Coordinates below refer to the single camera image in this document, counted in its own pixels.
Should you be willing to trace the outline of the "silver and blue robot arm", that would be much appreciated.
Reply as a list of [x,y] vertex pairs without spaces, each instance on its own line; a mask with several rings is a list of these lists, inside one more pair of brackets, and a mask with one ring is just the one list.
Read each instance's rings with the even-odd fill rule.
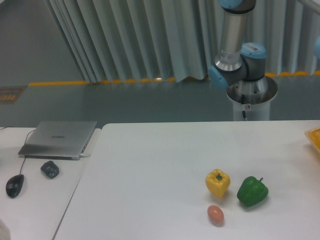
[[249,78],[249,63],[265,61],[263,72],[279,75],[320,69],[318,0],[220,0],[224,12],[220,47],[208,68],[225,89]]

